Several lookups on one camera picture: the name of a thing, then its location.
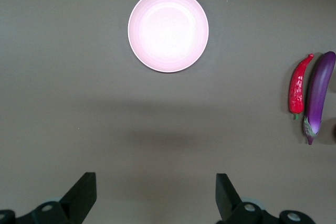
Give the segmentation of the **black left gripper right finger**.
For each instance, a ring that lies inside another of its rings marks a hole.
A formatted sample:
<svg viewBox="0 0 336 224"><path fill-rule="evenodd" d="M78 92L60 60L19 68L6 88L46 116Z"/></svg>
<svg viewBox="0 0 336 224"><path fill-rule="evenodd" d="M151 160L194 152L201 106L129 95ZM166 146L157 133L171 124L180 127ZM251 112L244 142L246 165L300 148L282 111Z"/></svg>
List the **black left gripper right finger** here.
<svg viewBox="0 0 336 224"><path fill-rule="evenodd" d="M227 174L216 175L216 204L221 216L218 223L314 223L312 218L299 211L284 210L275 217L256 203L242 201Z"/></svg>

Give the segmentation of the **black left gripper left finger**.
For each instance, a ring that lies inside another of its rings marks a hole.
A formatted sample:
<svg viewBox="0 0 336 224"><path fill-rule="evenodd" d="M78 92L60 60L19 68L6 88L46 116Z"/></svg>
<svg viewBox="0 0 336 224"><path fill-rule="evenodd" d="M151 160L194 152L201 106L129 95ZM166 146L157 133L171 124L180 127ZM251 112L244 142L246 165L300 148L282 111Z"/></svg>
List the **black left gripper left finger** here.
<svg viewBox="0 0 336 224"><path fill-rule="evenodd" d="M83 223L95 202L96 174L86 172L59 201L45 202L21 217L1 210L1 223Z"/></svg>

